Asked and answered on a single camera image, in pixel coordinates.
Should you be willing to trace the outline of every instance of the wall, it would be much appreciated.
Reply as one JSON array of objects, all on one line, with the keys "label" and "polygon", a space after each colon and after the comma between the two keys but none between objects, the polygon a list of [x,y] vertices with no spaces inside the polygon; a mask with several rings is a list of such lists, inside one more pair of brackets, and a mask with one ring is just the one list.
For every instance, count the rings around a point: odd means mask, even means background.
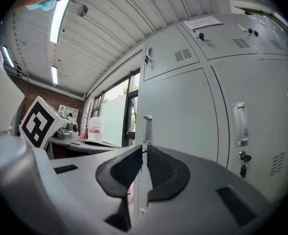
[{"label": "wall", "polygon": [[79,114],[77,116],[79,130],[81,130],[81,119],[84,110],[84,101],[59,94],[57,92],[53,92],[47,90],[45,88],[36,86],[34,84],[28,83],[18,77],[9,76],[11,80],[16,84],[16,86],[21,90],[21,92],[25,95],[23,101],[23,108],[21,119],[24,118],[28,108],[31,106],[33,101],[36,99],[37,96],[40,96],[44,99],[48,104],[50,104],[56,111],[59,110],[59,106],[65,105],[71,108],[75,108],[79,110]]}]

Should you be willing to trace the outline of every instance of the window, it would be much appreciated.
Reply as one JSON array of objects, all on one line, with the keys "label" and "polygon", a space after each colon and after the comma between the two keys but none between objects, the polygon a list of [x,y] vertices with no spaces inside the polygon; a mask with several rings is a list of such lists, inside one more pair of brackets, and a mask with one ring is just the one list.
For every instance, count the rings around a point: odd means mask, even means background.
[{"label": "window", "polygon": [[136,74],[134,77],[133,91],[138,90],[138,88],[139,88],[139,74]]},{"label": "window", "polygon": [[130,99],[130,119],[129,119],[129,132],[135,132],[136,130],[136,114],[137,114],[137,98]]},{"label": "window", "polygon": [[123,95],[126,95],[127,89],[128,89],[128,83],[129,80],[125,80],[124,82],[120,83],[119,85],[115,86],[111,90],[107,91],[105,93],[105,99],[104,104],[112,101],[118,97],[122,97]]},{"label": "window", "polygon": [[98,110],[91,112],[91,117],[97,117]]},{"label": "window", "polygon": [[132,71],[95,98],[91,117],[101,117],[104,142],[134,145],[139,76],[139,70]]},{"label": "window", "polygon": [[104,123],[103,141],[122,146],[122,133],[126,93],[129,80],[125,80],[107,91],[100,107],[100,117]]},{"label": "window", "polygon": [[140,73],[131,76],[131,82],[133,84],[133,91],[129,92],[127,102],[127,123],[124,146],[134,145],[135,132],[136,132],[136,116],[137,116],[137,99],[138,99],[138,87],[139,87]]}]

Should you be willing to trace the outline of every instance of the window frame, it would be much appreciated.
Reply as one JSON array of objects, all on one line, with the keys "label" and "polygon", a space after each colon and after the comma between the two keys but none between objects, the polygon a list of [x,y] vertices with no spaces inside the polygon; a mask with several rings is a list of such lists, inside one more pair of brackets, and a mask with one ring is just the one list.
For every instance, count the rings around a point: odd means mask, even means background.
[{"label": "window frame", "polygon": [[140,73],[140,68],[131,71],[127,76],[121,78],[119,81],[115,82],[111,86],[109,86],[106,90],[102,91],[98,96],[95,97],[93,102],[93,108],[91,111],[91,118],[93,115],[93,112],[97,112],[97,117],[100,116],[100,108],[104,102],[105,94],[106,92],[110,91],[117,85],[125,82],[128,80],[128,86],[126,91],[126,100],[125,100],[125,106],[124,106],[124,116],[123,116],[123,128],[122,128],[122,147],[129,146],[129,139],[135,139],[135,132],[129,132],[129,123],[131,122],[131,100],[132,98],[138,96],[138,90],[133,91],[134,88],[134,80],[135,76]]}]

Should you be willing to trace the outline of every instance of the ventilation slot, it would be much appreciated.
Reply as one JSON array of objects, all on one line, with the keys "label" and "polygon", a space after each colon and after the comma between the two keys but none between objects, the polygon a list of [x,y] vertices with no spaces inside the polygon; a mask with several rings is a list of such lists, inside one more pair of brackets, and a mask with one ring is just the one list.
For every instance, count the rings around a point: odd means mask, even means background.
[{"label": "ventilation slot", "polygon": [[275,40],[270,40],[270,42],[276,47],[277,49],[283,49],[280,44]]},{"label": "ventilation slot", "polygon": [[175,59],[177,62],[192,56],[189,49],[184,49],[182,51],[178,51],[178,52],[174,53],[174,55],[175,55]]},{"label": "ventilation slot", "polygon": [[236,43],[236,45],[239,48],[250,47],[249,44],[243,38],[232,39],[232,40],[233,40],[234,43]]},{"label": "ventilation slot", "polygon": [[270,177],[282,171],[282,167],[284,163],[284,154],[285,152],[273,158],[272,167],[270,170]]},{"label": "ventilation slot", "polygon": [[184,50],[182,50],[182,52],[183,52],[184,58],[189,58],[189,57],[192,56],[192,54],[191,54],[191,52],[189,51],[189,49],[184,49]]},{"label": "ventilation slot", "polygon": [[174,55],[175,55],[175,59],[177,60],[177,62],[184,59],[183,54],[182,54],[181,51],[176,52]]}]

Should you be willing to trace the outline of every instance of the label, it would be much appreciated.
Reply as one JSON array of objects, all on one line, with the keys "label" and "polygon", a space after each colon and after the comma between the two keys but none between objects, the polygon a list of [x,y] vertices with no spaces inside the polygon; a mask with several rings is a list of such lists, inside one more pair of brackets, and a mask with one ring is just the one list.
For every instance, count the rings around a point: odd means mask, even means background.
[{"label": "label", "polygon": [[99,127],[92,127],[89,129],[89,133],[100,133]]},{"label": "label", "polygon": [[199,29],[199,28],[208,27],[212,25],[219,25],[219,24],[223,24],[223,23],[216,20],[213,17],[206,17],[206,18],[201,18],[201,19],[196,19],[196,20],[185,22],[185,25],[189,27],[190,29]]}]

